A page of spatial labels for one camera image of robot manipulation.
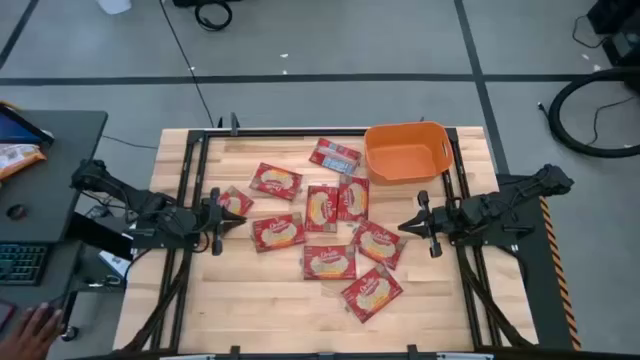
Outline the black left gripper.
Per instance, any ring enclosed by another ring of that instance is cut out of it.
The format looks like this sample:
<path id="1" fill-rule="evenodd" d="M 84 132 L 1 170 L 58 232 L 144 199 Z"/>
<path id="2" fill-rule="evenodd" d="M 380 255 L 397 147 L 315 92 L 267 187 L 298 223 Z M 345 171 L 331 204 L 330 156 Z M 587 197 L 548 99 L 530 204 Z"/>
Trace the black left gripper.
<path id="1" fill-rule="evenodd" d="M 214 187 L 211 189 L 209 197 L 201 201 L 201 220 L 202 225 L 200 231 L 206 236 L 211 236 L 209 245 L 213 256 L 219 256 L 223 251 L 223 243 L 219 228 L 223 219 L 223 233 L 242 226 L 246 223 L 245 217 L 237 215 L 227 208 L 223 208 L 219 204 L 220 189 Z"/>

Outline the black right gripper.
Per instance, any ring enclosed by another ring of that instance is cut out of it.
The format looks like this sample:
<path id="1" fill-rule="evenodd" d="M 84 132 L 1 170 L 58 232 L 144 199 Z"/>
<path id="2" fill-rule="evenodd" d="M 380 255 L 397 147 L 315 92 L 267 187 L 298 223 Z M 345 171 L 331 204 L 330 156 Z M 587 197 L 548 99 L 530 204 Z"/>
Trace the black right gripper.
<path id="1" fill-rule="evenodd" d="M 437 234 L 451 234 L 457 228 L 458 224 L 458 207 L 456 202 L 460 201 L 459 197 L 447 199 L 443 206 L 431 209 L 429 207 L 429 195 L 426 190 L 418 193 L 418 203 L 421 210 L 415 217 L 401 223 L 398 228 L 400 231 L 411 233 L 421 238 L 428 238 L 430 243 L 430 256 L 438 258 L 442 255 L 442 247 L 437 240 Z"/>

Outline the red popcorn bag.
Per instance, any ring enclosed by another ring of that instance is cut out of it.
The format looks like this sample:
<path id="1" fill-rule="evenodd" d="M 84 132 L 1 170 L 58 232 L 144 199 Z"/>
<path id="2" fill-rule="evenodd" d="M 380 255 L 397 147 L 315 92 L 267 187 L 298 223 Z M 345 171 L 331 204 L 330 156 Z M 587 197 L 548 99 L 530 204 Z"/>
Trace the red popcorn bag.
<path id="1" fill-rule="evenodd" d="M 362 220 L 351 243 L 364 256 L 395 270 L 406 240 L 376 223 Z"/>
<path id="2" fill-rule="evenodd" d="M 368 219 L 369 187 L 370 182 L 366 178 L 340 176 L 337 208 L 340 221 L 359 222 Z"/>
<path id="3" fill-rule="evenodd" d="M 258 253 L 307 242 L 302 216 L 299 212 L 254 221 L 252 235 Z"/>
<path id="4" fill-rule="evenodd" d="M 379 264 L 346 287 L 341 296 L 347 309 L 366 323 L 402 293 L 399 282 Z"/>
<path id="5" fill-rule="evenodd" d="M 303 277 L 305 280 L 355 280 L 354 245 L 305 246 Z"/>
<path id="6" fill-rule="evenodd" d="M 261 162 L 249 188 L 280 199 L 292 201 L 302 186 L 303 176 L 283 168 Z"/>
<path id="7" fill-rule="evenodd" d="M 319 138 L 309 161 L 341 174 L 353 175 L 359 166 L 362 154 L 326 138 Z"/>
<path id="8" fill-rule="evenodd" d="M 338 189 L 311 185 L 307 191 L 305 230 L 308 232 L 337 232 Z"/>
<path id="9" fill-rule="evenodd" d="M 218 204 L 233 214 L 244 216 L 254 205 L 254 201 L 234 186 L 230 186 L 220 195 Z"/>

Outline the orange plastic basket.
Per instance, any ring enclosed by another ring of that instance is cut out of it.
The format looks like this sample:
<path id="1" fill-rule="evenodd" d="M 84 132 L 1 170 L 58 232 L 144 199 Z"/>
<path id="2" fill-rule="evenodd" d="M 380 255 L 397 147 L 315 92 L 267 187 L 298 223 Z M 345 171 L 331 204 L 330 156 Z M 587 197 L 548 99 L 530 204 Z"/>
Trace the orange plastic basket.
<path id="1" fill-rule="evenodd" d="M 446 128 L 436 122 L 370 127 L 364 150 L 368 176 L 377 185 L 428 182 L 453 163 Z"/>

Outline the large black hoop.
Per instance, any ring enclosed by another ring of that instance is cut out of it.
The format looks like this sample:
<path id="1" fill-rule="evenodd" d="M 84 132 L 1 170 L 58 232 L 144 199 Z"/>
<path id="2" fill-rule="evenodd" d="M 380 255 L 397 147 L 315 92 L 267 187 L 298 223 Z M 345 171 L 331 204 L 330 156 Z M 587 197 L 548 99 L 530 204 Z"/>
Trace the large black hoop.
<path id="1" fill-rule="evenodd" d="M 581 143 L 571 137 L 562 125 L 560 119 L 561 107 L 564 104 L 565 100 L 571 94 L 573 94 L 579 88 L 582 88 L 592 82 L 609 80 L 640 80 L 640 67 L 613 68 L 594 72 L 588 75 L 579 75 L 577 79 L 571 81 L 567 86 L 565 86 L 551 102 L 547 115 L 549 128 L 551 130 L 551 133 L 561 144 L 563 144 L 566 148 L 582 155 L 607 159 L 638 156 L 640 155 L 640 145 L 623 147 L 620 149 L 596 148 L 591 145 Z"/>

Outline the black desk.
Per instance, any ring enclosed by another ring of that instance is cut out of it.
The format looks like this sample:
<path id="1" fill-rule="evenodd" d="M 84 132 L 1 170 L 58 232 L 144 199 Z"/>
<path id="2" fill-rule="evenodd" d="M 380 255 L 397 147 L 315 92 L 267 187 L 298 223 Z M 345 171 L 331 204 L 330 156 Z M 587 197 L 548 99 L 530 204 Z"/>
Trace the black desk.
<path id="1" fill-rule="evenodd" d="M 25 110 L 31 124 L 51 132 L 54 142 L 44 148 L 46 161 L 18 172 L 0 187 L 0 242 L 57 243 L 64 239 L 75 213 L 79 192 L 71 176 L 80 162 L 94 156 L 108 114 L 104 111 Z M 27 216 L 7 217 L 15 204 Z"/>

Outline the black backlit keyboard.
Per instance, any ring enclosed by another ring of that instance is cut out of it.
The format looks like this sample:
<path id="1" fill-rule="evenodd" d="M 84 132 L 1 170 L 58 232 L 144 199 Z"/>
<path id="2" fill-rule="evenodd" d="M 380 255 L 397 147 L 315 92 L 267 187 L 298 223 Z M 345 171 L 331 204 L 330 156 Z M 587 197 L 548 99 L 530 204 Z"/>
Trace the black backlit keyboard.
<path id="1" fill-rule="evenodd" d="M 38 286 L 50 252 L 47 244 L 0 243 L 0 286 Z"/>

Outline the orange snack bag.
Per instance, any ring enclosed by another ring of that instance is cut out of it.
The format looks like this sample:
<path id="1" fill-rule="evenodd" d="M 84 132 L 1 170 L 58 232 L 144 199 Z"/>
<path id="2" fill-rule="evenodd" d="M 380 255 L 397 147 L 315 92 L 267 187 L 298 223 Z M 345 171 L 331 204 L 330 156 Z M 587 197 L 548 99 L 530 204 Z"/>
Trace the orange snack bag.
<path id="1" fill-rule="evenodd" d="M 46 155 L 34 144 L 0 144 L 0 181 L 40 161 Z"/>

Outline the tablet with blue screen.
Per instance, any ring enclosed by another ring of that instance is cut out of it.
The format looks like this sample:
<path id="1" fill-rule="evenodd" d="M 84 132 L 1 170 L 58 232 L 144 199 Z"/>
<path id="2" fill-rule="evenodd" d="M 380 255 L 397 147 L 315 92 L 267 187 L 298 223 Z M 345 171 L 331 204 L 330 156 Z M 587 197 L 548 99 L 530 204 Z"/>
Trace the tablet with blue screen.
<path id="1" fill-rule="evenodd" d="M 51 145 L 54 137 L 23 118 L 17 111 L 0 104 L 0 144 Z"/>

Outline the person's hand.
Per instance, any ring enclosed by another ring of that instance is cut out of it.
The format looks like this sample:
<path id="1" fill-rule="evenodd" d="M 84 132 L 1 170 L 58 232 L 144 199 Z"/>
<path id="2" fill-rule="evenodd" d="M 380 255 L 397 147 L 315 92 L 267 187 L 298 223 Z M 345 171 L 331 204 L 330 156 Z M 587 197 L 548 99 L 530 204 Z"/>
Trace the person's hand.
<path id="1" fill-rule="evenodd" d="M 48 303 L 28 308 L 13 332 L 0 341 L 0 360 L 46 360 L 63 329 L 61 320 L 62 310 Z"/>

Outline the white object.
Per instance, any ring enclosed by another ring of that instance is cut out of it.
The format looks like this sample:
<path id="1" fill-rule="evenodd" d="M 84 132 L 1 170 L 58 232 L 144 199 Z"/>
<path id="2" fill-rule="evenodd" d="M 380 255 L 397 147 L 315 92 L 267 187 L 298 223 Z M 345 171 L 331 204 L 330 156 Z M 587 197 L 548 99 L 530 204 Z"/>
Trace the white object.
<path id="1" fill-rule="evenodd" d="M 131 0 L 96 0 L 99 7 L 108 15 L 117 15 L 131 9 Z"/>

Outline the black equipment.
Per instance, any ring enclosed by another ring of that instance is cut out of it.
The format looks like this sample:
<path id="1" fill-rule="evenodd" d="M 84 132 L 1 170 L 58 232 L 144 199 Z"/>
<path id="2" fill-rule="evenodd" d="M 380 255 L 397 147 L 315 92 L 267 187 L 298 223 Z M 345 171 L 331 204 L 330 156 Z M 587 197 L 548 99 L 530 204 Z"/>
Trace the black equipment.
<path id="1" fill-rule="evenodd" d="M 640 0 L 597 0 L 587 12 L 614 67 L 640 67 Z"/>

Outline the black base plate hazard stripe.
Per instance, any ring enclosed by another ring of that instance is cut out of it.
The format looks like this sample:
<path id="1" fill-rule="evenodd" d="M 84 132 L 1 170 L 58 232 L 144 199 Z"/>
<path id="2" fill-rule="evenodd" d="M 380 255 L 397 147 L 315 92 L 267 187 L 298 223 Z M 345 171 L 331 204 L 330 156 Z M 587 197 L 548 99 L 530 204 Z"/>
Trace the black base plate hazard stripe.
<path id="1" fill-rule="evenodd" d="M 502 216 L 489 237 L 516 256 L 538 344 L 579 350 L 576 319 L 547 199 L 530 199 Z"/>

